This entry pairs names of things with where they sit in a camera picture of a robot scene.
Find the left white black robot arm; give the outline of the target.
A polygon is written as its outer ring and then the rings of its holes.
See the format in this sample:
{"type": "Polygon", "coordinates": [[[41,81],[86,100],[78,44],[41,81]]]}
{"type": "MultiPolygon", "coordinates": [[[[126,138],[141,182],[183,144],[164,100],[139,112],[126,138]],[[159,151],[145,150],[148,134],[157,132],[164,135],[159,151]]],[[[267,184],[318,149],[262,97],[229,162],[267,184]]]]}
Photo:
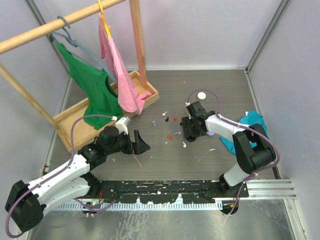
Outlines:
{"type": "Polygon", "coordinates": [[[37,226],[56,207],[79,197],[95,198],[100,193],[100,182],[91,173],[105,163],[109,155],[123,153],[140,155],[150,146],[134,130],[130,135],[114,126],[107,126],[94,141],[83,146],[70,160],[48,174],[29,183],[16,182],[9,193],[5,210],[5,230],[9,237],[9,222],[13,220],[22,233],[37,226]]]}

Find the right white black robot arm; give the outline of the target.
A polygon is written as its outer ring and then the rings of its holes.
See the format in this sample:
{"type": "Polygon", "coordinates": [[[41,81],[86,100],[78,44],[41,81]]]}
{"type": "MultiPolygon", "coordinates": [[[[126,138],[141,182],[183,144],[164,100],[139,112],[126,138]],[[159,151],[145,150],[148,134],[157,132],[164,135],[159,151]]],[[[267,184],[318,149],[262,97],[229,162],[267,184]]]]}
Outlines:
{"type": "Polygon", "coordinates": [[[186,102],[188,116],[181,119],[183,137],[188,142],[215,133],[231,141],[236,164],[219,177],[218,187],[225,197],[237,191],[237,185],[277,160],[277,153],[260,124],[247,125],[223,117],[216,111],[207,112],[199,101],[186,102]]]}

